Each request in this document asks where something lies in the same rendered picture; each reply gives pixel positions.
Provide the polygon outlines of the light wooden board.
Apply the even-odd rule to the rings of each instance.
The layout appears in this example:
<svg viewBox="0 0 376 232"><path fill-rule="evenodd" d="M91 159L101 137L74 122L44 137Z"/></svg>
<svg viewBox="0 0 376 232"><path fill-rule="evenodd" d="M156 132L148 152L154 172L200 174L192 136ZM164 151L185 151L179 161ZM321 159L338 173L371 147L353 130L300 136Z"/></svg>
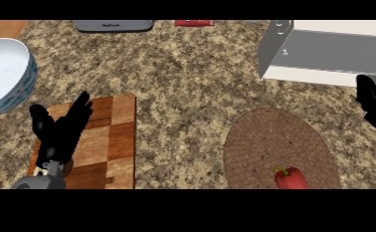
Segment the light wooden board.
<svg viewBox="0 0 376 232"><path fill-rule="evenodd" d="M0 20L0 38L16 39L26 25L26 20Z"/></svg>

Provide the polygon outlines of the checkered wooden cutting board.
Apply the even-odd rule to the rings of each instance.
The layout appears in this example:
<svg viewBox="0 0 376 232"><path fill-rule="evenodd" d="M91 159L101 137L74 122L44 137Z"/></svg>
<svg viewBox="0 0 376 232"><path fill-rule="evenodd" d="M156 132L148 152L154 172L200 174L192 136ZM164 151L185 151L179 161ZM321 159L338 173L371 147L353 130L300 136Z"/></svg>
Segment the checkered wooden cutting board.
<svg viewBox="0 0 376 232"><path fill-rule="evenodd" d="M135 188L136 98L91 99L92 114L64 177L67 189Z"/></svg>

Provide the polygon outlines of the red pepper with green stem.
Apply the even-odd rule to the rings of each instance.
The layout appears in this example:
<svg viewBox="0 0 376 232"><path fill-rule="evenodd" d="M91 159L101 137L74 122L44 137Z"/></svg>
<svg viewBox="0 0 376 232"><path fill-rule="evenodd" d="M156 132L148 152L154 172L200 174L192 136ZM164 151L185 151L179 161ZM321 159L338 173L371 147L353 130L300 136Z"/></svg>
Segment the red pepper with green stem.
<svg viewBox="0 0 376 232"><path fill-rule="evenodd" d="M279 189L306 189L307 184L302 172L294 167L282 168L272 166L271 170L274 174L274 182Z"/></svg>

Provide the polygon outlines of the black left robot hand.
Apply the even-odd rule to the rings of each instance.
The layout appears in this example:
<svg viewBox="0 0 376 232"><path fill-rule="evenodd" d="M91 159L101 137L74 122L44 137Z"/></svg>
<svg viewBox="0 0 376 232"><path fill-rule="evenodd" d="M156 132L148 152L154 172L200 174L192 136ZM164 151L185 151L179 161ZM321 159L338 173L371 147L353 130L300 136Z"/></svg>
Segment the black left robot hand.
<svg viewBox="0 0 376 232"><path fill-rule="evenodd" d="M63 116L52 119L45 108L29 106L32 131L41 141L35 165L44 169L51 160L66 164L74 152L82 130L86 126L92 102L89 94L82 92Z"/></svg>

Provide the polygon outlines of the white and grey tiered shelf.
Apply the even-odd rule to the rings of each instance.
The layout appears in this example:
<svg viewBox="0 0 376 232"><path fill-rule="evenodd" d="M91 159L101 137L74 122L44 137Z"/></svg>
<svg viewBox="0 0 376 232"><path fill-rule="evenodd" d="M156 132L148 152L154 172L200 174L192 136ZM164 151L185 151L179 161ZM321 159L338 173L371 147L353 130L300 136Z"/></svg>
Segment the white and grey tiered shelf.
<svg viewBox="0 0 376 232"><path fill-rule="evenodd" d="M355 87L376 82L376 20L271 20L257 47L262 80Z"/></svg>

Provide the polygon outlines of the white bowl with blue pattern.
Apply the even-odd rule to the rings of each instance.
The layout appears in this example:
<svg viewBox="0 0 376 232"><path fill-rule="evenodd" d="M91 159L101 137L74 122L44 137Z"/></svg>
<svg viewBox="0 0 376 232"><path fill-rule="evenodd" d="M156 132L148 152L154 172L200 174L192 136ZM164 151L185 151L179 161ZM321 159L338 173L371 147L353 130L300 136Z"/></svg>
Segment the white bowl with blue pattern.
<svg viewBox="0 0 376 232"><path fill-rule="evenodd" d="M16 39L0 38L0 114L27 100L36 77L36 63L27 47Z"/></svg>

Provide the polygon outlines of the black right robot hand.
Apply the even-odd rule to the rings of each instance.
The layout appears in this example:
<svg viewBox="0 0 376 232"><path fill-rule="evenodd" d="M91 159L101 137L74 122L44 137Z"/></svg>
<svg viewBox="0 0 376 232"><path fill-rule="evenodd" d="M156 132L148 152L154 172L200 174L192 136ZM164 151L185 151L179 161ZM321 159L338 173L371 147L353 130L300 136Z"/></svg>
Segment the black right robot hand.
<svg viewBox="0 0 376 232"><path fill-rule="evenodd" d="M356 81L356 98L355 101L361 105L365 112L363 119L376 127L376 84L368 76L358 75Z"/></svg>

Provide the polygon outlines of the brown woven oval placemat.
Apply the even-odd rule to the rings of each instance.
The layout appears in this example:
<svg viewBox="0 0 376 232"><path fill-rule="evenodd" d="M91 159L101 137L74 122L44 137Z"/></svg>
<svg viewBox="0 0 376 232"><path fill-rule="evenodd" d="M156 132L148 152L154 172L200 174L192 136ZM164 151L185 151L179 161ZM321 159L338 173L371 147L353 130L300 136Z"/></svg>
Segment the brown woven oval placemat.
<svg viewBox="0 0 376 232"><path fill-rule="evenodd" d="M275 170L296 167L309 189L340 188L333 154L310 125L281 109L260 108L229 127L222 166L229 188L275 189Z"/></svg>

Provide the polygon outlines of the dark grey flat appliance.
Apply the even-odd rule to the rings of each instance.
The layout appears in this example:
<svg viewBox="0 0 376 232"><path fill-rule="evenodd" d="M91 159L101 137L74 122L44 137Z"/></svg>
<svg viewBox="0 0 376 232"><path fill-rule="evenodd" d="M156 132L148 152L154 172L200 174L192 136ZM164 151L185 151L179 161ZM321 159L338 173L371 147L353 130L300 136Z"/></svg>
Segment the dark grey flat appliance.
<svg viewBox="0 0 376 232"><path fill-rule="evenodd" d="M73 20L80 32L142 32L153 28L153 20Z"/></svg>

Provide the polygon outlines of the small red object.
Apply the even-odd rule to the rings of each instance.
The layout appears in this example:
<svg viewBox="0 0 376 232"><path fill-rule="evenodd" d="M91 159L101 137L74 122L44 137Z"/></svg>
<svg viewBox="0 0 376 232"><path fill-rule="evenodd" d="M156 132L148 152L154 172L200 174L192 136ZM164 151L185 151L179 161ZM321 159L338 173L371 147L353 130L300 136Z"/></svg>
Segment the small red object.
<svg viewBox="0 0 376 232"><path fill-rule="evenodd" d="M176 27L204 27L213 26L212 20L175 20Z"/></svg>

